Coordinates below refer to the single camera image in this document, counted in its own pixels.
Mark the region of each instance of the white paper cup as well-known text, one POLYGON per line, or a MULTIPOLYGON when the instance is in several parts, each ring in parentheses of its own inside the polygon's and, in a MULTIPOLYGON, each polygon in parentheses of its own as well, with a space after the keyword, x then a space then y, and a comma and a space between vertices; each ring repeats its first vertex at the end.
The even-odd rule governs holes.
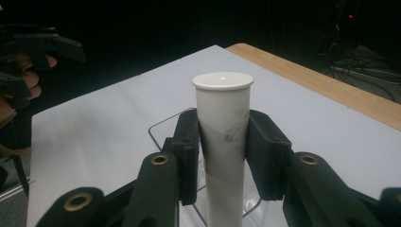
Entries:
POLYGON ((216 72, 193 78, 193 84, 205 161, 207 225, 240 227, 253 77, 216 72))

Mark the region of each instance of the white tabletop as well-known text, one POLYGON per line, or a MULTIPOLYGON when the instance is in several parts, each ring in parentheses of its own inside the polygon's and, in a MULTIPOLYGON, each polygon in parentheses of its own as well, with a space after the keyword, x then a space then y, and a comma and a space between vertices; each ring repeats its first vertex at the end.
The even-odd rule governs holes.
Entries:
MULTIPOLYGON (((268 114, 294 151, 322 156, 350 187, 376 199, 385 187, 401 187, 400 131, 211 46, 36 114, 27 226, 72 189, 109 194, 136 179, 142 160, 158 151, 149 127, 196 107, 192 78, 218 71, 252 75, 251 109, 268 114)), ((282 213, 280 202, 273 210, 282 213)))

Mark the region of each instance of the wooden table edge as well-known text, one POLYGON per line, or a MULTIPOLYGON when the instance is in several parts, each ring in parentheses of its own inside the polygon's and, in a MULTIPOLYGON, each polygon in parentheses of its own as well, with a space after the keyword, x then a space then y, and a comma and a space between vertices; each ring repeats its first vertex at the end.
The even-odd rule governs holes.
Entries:
POLYGON ((324 76, 248 44, 226 48, 239 57, 401 131, 401 105, 324 76))

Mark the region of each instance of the transparent acrylic stand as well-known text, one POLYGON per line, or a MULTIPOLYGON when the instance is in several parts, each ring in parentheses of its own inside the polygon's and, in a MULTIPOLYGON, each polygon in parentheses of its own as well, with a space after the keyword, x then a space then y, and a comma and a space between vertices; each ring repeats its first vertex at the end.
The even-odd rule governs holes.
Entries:
MULTIPOLYGON (((160 122, 149 128, 148 133, 159 150, 162 149, 165 139, 174 135, 180 114, 193 109, 194 108, 189 108, 180 113, 172 115, 167 119, 161 119, 160 122)), ((207 226, 206 188, 204 177, 203 155, 200 144, 197 201, 193 205, 185 206, 185 211, 189 217, 191 217, 194 225, 197 227, 207 226)), ((257 193, 256 185, 253 182, 253 176, 247 162, 245 162, 243 201, 243 227, 265 226, 264 222, 266 219, 267 203, 262 201, 257 193)))

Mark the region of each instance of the screw hole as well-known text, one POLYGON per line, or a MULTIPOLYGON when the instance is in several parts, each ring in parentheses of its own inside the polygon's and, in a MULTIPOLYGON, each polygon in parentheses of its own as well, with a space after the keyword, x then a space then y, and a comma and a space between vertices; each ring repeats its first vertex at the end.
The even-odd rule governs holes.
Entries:
POLYGON ((308 164, 308 165, 316 165, 318 163, 318 160, 310 155, 303 155, 300 157, 301 162, 308 164))
POLYGON ((166 163, 168 163, 168 156, 165 155, 165 154, 157 155, 157 156, 155 156, 155 157, 153 157, 153 158, 151 159, 151 162, 152 162, 154 165, 163 165, 163 164, 166 164, 166 163))
POLYGON ((92 195, 88 192, 80 192, 70 197, 64 204, 66 211, 78 211, 87 206, 92 200, 92 195))

